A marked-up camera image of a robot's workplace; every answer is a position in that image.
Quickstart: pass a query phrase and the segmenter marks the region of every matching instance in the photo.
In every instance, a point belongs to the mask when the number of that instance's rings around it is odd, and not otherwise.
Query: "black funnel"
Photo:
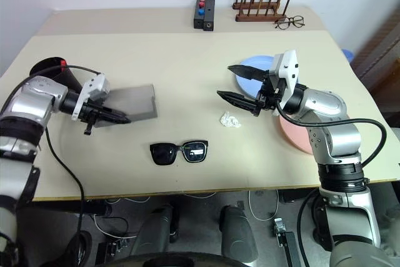
[[[32,75],[36,72],[45,70],[47,68],[53,66],[60,66],[60,65],[67,65],[67,62],[63,58],[54,57],[54,58],[47,58],[43,59],[42,61],[38,62],[35,66],[32,67],[31,72],[29,75]],[[63,84],[68,87],[68,89],[75,91],[76,93],[80,93],[82,90],[82,86],[77,81],[75,76],[72,74],[71,70],[68,68],[60,68],[57,70],[49,71],[48,73],[42,74],[47,78],[51,78],[53,81],[57,83]]]

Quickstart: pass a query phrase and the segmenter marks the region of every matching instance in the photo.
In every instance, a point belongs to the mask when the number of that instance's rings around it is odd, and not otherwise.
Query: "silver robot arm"
[[[101,106],[109,92],[98,74],[80,94],[52,79],[36,76],[26,82],[0,113],[0,262],[18,264],[16,209],[33,199],[40,170],[33,166],[37,146],[52,113],[62,111],[88,124],[97,120],[129,123],[122,112]]]
[[[255,100],[229,91],[217,91],[224,100],[258,116],[262,109],[289,114],[288,121],[326,123],[349,119],[346,104],[332,93],[297,84],[299,65],[295,51],[274,57],[271,69],[228,67],[233,73],[263,84]],[[332,251],[330,265],[392,266],[379,249],[381,239],[371,193],[361,163],[361,136],[353,123],[308,127],[312,153],[318,165],[322,197],[320,222]]]
[[[292,118],[304,123],[322,123],[348,119],[348,116],[346,104],[338,95],[306,89],[299,111]],[[357,128],[344,124],[307,130],[318,165],[319,192],[325,202],[332,251],[345,241],[380,247],[371,192],[361,166],[361,136]]]

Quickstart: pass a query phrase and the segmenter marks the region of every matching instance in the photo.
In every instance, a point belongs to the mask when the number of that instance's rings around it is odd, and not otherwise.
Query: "black cable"
[[[123,217],[103,217],[102,219],[115,219],[115,220],[122,220],[123,222],[125,222],[125,230],[123,231],[123,236],[128,232],[128,229],[129,229],[129,223],[128,223],[128,221],[125,219],[125,218],[123,218]]]
[[[36,72],[36,73],[34,73],[34,74],[28,76],[28,77],[27,77],[26,79],[24,79],[23,81],[21,81],[21,82],[11,91],[11,93],[10,93],[10,95],[8,96],[6,102],[3,104],[2,108],[1,108],[0,114],[2,114],[2,113],[4,112],[4,110],[6,109],[6,107],[8,107],[8,105],[9,105],[10,101],[12,100],[13,96],[15,95],[15,93],[16,93],[16,92],[19,90],[19,88],[22,87],[26,82],[28,82],[29,80],[31,80],[31,79],[34,78],[35,76],[43,75],[43,74],[46,74],[46,73],[48,73],[48,72],[50,72],[50,71],[54,71],[54,70],[61,69],[61,68],[80,69],[80,70],[85,70],[85,71],[92,72],[92,73],[94,73],[94,74],[100,74],[100,73],[101,73],[101,72],[97,72],[97,71],[92,70],[92,69],[89,69],[89,68],[80,67],[80,66],[72,66],[72,65],[67,65],[67,66],[62,66],[62,65],[53,66],[53,67],[48,67],[48,68],[46,68],[46,69],[44,69],[44,70],[38,71],[38,72]]]
[[[316,218],[314,215],[314,207],[315,207],[315,205],[317,205],[318,199],[319,199],[319,196],[317,195],[311,203],[311,217],[312,217],[312,220],[314,221],[315,225],[317,225],[317,221],[316,221]]]
[[[102,219],[117,219],[117,220],[121,220],[121,221],[123,221],[124,223],[125,223],[125,230],[124,231],[121,231],[121,236],[125,236],[127,233],[128,233],[128,229],[129,229],[129,222],[127,221],[127,219],[125,219],[125,218],[123,218],[123,217],[118,217],[118,216],[115,216],[115,217],[102,217]]]
[[[304,207],[306,206],[307,202],[309,201],[309,199],[313,196],[313,194],[318,191],[318,188],[313,189],[310,193],[308,193],[306,199],[302,202],[300,209],[299,209],[299,214],[297,215],[297,240],[299,241],[299,249],[300,249],[300,253],[302,256],[302,259],[304,260],[304,265],[305,267],[310,267],[308,260],[307,260],[307,256],[306,256],[306,252],[304,251],[304,246],[303,246],[303,241],[301,239],[301,215],[303,215],[303,211],[304,211]]]
[[[47,143],[49,145],[51,154],[54,156],[54,158],[57,160],[57,162],[62,167],[64,167],[64,169],[69,173],[69,175],[71,175],[71,177],[75,180],[75,182],[79,186],[79,190],[81,192],[81,207],[79,209],[79,218],[77,220],[77,226],[78,227],[76,229],[76,253],[75,253],[75,260],[74,260],[74,266],[78,267],[79,240],[80,240],[79,239],[79,235],[81,234],[82,217],[83,217],[83,206],[84,206],[84,202],[85,202],[85,194],[84,194],[83,186],[82,186],[81,182],[78,180],[78,178],[75,176],[75,174],[67,167],[67,165],[65,165],[64,162],[61,161],[61,159],[58,157],[58,155],[54,151],[53,146],[52,146],[51,141],[50,141],[49,130],[47,128],[46,128],[46,139],[47,139]]]
[[[378,153],[382,150],[383,146],[385,145],[386,142],[386,128],[381,124],[380,122],[373,120],[373,119],[365,119],[365,118],[355,118],[355,119],[347,119],[347,120],[339,120],[339,121],[331,121],[331,122],[323,122],[323,123],[304,123],[301,121],[294,120],[290,118],[281,108],[280,101],[276,101],[275,103],[276,108],[281,114],[281,116],[286,120],[289,121],[290,123],[293,123],[294,125],[297,126],[303,126],[303,127],[309,127],[309,128],[323,128],[326,126],[335,126],[335,125],[344,125],[344,124],[350,124],[350,123],[370,123],[375,126],[377,126],[381,130],[381,140],[376,147],[376,149],[372,152],[372,154],[366,159],[364,162],[362,162],[362,166],[365,167],[370,163],[377,155]]]

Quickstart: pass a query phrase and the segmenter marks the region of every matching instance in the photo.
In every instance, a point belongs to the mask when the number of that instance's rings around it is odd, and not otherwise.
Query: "plate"
[[[307,128],[294,125],[283,119],[282,116],[279,116],[279,124],[281,125],[283,133],[287,139],[295,145],[295,147],[305,153],[313,154],[313,149],[311,148],[308,138]]]

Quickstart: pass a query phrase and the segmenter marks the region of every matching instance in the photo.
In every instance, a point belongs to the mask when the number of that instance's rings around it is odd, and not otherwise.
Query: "black sunglasses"
[[[208,141],[196,140],[184,143],[182,146],[173,143],[157,143],[150,145],[152,160],[157,165],[170,165],[175,161],[178,151],[183,152],[185,160],[190,163],[204,161],[207,154]]]
[[[290,24],[293,24],[297,28],[301,28],[305,25],[304,18],[302,16],[294,16],[293,18],[285,17],[283,19],[275,21],[275,24],[276,24],[275,28],[283,30],[287,29],[290,26]]]

